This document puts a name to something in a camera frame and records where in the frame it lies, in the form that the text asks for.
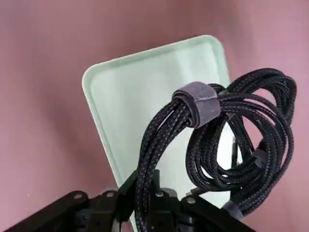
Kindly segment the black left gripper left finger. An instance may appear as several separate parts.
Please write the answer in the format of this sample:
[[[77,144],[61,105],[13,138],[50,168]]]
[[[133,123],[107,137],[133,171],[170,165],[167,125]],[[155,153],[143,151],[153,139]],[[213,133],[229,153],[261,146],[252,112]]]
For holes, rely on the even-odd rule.
[[[8,228],[9,232],[119,232],[133,213],[137,172],[117,189],[89,198],[72,191]]]

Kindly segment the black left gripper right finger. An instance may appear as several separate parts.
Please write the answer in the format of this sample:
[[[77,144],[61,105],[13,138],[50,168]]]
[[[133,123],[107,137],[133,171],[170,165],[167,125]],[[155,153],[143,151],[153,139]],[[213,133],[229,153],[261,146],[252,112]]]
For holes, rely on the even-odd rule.
[[[160,188],[160,171],[155,170],[149,196],[151,232],[253,232],[249,226],[195,195],[181,200]]]

